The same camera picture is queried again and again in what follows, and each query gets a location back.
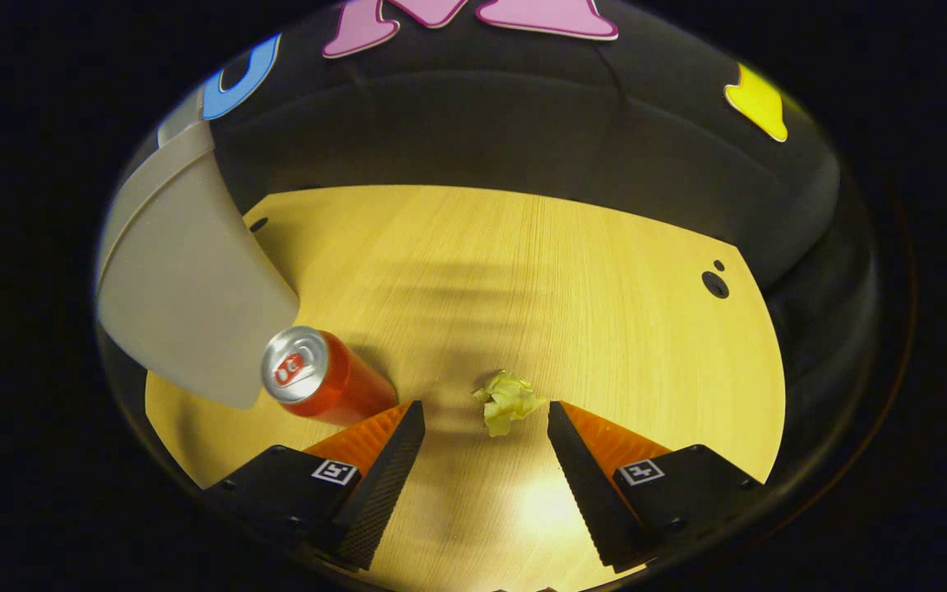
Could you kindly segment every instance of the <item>crumpled yellow paper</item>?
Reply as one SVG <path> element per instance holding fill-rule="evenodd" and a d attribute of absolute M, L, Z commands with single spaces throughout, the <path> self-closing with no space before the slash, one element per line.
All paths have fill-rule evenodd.
<path fill-rule="evenodd" d="M 507 370 L 489 378 L 473 397 L 484 403 L 484 424 L 492 437 L 510 434 L 510 421 L 524 419 L 546 402 L 526 380 Z"/>

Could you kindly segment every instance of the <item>red soda can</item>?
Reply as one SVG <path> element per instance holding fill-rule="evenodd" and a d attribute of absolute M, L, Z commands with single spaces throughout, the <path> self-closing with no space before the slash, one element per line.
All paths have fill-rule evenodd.
<path fill-rule="evenodd" d="M 335 426 L 352 426 L 399 402 L 384 376 L 338 337 L 311 326 L 290 327 L 270 340 L 262 382 L 287 411 Z"/>

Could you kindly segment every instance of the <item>blue sticker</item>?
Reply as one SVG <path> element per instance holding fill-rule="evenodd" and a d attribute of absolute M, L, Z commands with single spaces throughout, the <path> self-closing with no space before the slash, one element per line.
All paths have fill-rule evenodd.
<path fill-rule="evenodd" d="M 273 70 L 275 54 L 279 47 L 279 35 L 281 34 L 258 44 L 251 50 L 247 74 L 243 75 L 240 82 L 233 84 L 232 89 L 221 90 L 221 76 L 224 68 L 207 80 L 203 85 L 203 119 L 217 119 L 233 111 L 237 105 L 247 100 L 247 97 L 258 89 L 258 86 L 270 74 L 270 70 Z"/>

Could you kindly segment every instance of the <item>yellow sticker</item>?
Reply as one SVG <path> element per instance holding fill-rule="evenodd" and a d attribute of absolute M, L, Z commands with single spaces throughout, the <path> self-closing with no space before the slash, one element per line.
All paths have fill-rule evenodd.
<path fill-rule="evenodd" d="M 726 84 L 726 101 L 741 115 L 762 127 L 770 138 L 777 142 L 787 140 L 788 128 L 784 125 L 781 94 L 744 64 L 737 65 L 740 67 L 740 80 L 736 84 Z"/>

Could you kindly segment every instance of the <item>wooden table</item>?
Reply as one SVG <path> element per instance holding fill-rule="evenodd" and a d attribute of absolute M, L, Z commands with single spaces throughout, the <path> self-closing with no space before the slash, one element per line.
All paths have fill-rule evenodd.
<path fill-rule="evenodd" d="M 508 368 L 664 446 L 703 442 L 766 480 L 784 379 L 762 295 L 735 247 L 604 207 L 461 187 L 270 195 L 245 216 L 301 299 L 296 325 L 338 335 L 424 404 L 426 436 L 372 569 L 397 590 L 559 592 L 602 567 L 546 436 L 546 407 L 489 438 L 478 379 Z M 714 269 L 723 263 L 725 271 Z M 730 289 L 715 297 L 714 271 Z M 336 427 L 264 391 L 252 409 L 150 373 L 146 409 L 208 487 L 268 446 Z"/>

